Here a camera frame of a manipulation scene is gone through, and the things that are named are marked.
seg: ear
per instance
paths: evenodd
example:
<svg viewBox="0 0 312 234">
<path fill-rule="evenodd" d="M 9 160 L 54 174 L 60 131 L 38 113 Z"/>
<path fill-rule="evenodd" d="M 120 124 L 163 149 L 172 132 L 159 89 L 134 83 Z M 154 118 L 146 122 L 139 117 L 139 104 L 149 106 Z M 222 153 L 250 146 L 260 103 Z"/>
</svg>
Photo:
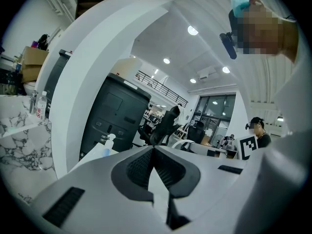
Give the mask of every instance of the ear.
<svg viewBox="0 0 312 234">
<path fill-rule="evenodd" d="M 249 0 L 250 5 L 264 6 L 260 0 Z"/>
</svg>

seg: hand sanitizer bottle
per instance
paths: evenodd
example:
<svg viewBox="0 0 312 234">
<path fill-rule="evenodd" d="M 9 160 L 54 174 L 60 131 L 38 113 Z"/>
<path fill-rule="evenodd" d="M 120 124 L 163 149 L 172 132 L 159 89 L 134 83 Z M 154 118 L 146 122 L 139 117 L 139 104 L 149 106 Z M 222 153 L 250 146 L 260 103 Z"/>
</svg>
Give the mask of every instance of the hand sanitizer bottle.
<svg viewBox="0 0 312 234">
<path fill-rule="evenodd" d="M 42 96 L 39 98 L 39 101 L 37 103 L 37 118 L 40 120 L 44 120 L 45 115 L 45 108 L 47 107 L 47 92 L 43 91 Z"/>
<path fill-rule="evenodd" d="M 109 139 L 105 142 L 104 151 L 103 151 L 102 157 L 109 156 L 109 154 L 111 152 L 111 149 L 113 148 L 113 145 L 114 145 L 113 140 L 114 140 L 114 138 L 116 138 L 116 135 L 109 134 L 107 137 Z"/>
</svg>

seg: black t-shirt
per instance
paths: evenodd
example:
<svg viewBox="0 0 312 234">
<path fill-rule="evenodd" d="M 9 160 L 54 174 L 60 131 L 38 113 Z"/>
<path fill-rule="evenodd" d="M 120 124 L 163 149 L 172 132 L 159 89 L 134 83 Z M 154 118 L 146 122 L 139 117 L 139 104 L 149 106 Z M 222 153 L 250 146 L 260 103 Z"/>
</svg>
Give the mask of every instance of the black t-shirt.
<svg viewBox="0 0 312 234">
<path fill-rule="evenodd" d="M 271 137 L 264 134 L 261 138 L 257 139 L 258 148 L 267 147 L 271 143 Z"/>
</svg>

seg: faucet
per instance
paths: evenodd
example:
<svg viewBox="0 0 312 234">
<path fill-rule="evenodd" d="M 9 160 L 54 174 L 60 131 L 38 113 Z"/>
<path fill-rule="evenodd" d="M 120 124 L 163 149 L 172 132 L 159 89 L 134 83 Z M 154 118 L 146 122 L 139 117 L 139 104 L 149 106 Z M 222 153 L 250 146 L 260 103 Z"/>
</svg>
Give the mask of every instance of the faucet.
<svg viewBox="0 0 312 234">
<path fill-rule="evenodd" d="M 35 108 L 37 98 L 37 91 L 34 90 L 30 97 L 30 106 L 29 106 L 29 113 L 31 114 L 33 109 Z"/>
</svg>

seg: balcony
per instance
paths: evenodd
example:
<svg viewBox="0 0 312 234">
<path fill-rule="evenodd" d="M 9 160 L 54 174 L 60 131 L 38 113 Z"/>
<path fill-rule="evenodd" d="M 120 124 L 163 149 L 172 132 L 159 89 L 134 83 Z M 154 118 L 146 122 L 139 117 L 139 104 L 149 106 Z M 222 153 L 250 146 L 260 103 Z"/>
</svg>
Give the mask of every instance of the balcony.
<svg viewBox="0 0 312 234">
<path fill-rule="evenodd" d="M 175 92 L 162 85 L 158 81 L 152 79 L 150 76 L 143 73 L 142 71 L 139 71 L 136 74 L 135 79 L 144 83 L 147 86 L 150 86 L 152 89 L 155 89 L 156 91 L 164 95 L 168 100 L 175 102 L 176 104 L 180 103 L 183 107 L 185 107 L 188 103 L 187 100 L 177 95 Z"/>
</svg>

